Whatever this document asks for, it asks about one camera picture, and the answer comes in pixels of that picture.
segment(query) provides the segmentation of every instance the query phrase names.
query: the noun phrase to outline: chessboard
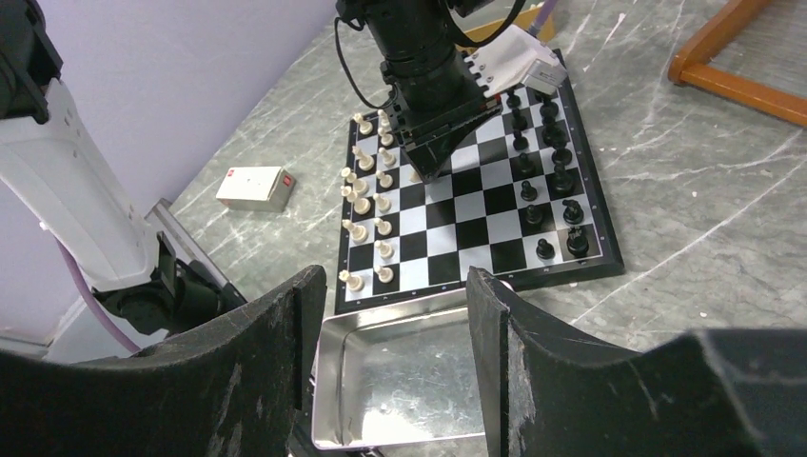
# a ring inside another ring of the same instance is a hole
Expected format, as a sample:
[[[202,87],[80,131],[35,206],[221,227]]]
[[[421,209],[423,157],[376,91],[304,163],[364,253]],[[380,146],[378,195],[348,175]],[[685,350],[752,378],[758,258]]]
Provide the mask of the chessboard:
[[[501,99],[429,184],[396,144],[379,152],[378,113],[351,121],[337,314],[464,288],[471,266],[516,291],[624,273],[568,78]]]

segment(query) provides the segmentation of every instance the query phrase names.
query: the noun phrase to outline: silver tray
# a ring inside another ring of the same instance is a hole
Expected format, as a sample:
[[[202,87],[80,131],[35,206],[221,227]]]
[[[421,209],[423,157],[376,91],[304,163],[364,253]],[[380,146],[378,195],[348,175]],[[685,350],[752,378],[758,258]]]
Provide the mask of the silver tray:
[[[483,435],[464,289],[324,320],[311,430],[316,447]]]

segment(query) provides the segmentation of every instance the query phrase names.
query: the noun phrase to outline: wall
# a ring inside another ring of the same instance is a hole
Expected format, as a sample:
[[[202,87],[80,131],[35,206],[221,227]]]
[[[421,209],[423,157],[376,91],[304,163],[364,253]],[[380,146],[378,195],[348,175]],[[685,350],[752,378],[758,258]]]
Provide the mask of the wall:
[[[92,137],[146,212],[175,198],[333,17],[319,0],[39,0]],[[0,334],[46,343],[78,293],[0,185]]]

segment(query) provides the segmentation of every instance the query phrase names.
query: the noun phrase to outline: small box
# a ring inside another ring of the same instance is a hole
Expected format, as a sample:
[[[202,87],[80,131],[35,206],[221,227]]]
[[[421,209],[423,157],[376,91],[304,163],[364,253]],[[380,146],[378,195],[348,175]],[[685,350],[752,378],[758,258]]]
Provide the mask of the small box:
[[[282,212],[295,179],[283,167],[234,167],[216,199],[230,209]]]

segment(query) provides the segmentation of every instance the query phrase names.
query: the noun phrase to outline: white pawn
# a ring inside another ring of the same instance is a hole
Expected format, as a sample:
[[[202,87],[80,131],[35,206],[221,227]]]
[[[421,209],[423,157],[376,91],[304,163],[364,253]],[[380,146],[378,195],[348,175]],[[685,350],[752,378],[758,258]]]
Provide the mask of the white pawn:
[[[353,224],[348,219],[342,220],[342,227],[345,230],[350,232],[350,237],[353,238],[353,241],[356,243],[361,243],[362,241],[367,239],[367,228],[364,226],[357,226]]]
[[[367,193],[367,190],[370,189],[370,185],[356,176],[356,173],[350,169],[350,167],[345,167],[342,169],[342,172],[339,173],[348,183],[353,185],[353,190],[356,190],[356,193],[359,195],[364,195]]]
[[[376,225],[376,229],[378,229],[379,234],[383,236],[392,233],[392,224],[390,224],[389,221],[385,221],[384,219],[377,217],[373,219],[373,224]]]
[[[381,144],[384,146],[392,146],[392,142],[395,141],[392,134],[384,131],[383,127],[379,127],[379,136],[381,137]]]
[[[392,186],[392,176],[381,170],[376,171],[376,179],[379,180],[379,184],[384,189],[389,189],[389,187]]]
[[[392,202],[390,202],[388,198],[384,197],[380,193],[374,193],[373,200],[376,201],[376,207],[380,212],[387,212],[389,211],[390,207],[392,207]]]
[[[347,288],[356,292],[364,287],[364,279],[361,276],[350,274],[350,271],[343,269],[339,272],[339,280],[347,284]]]
[[[392,281],[392,276],[393,276],[392,268],[382,267],[380,265],[377,265],[373,269],[373,271],[376,272],[376,274],[379,277],[379,281],[381,281],[382,283],[388,283],[388,282]]]
[[[373,243],[375,249],[378,250],[379,255],[381,255],[382,259],[388,259],[392,257],[392,254],[395,253],[395,249],[389,243],[385,243],[381,240],[376,241]]]
[[[353,114],[353,120],[359,125],[359,131],[362,135],[369,135],[373,131],[373,124],[365,121],[364,116],[360,112]]]
[[[384,147],[379,148],[379,155],[381,156],[382,159],[384,159],[384,165],[388,167],[392,167],[393,165],[395,165],[395,156],[392,155],[392,153],[390,153],[388,150],[386,150],[386,148]]]
[[[367,214],[370,211],[370,201],[366,198],[360,198],[353,202],[353,210],[356,214]]]
[[[366,153],[364,153],[364,151],[361,148],[359,148],[358,146],[353,147],[353,155],[355,155],[356,158],[359,160],[359,168],[360,169],[363,169],[364,171],[367,171],[367,170],[373,168],[373,164],[375,164],[375,161],[373,161],[373,158],[370,157],[369,155],[367,155]]]

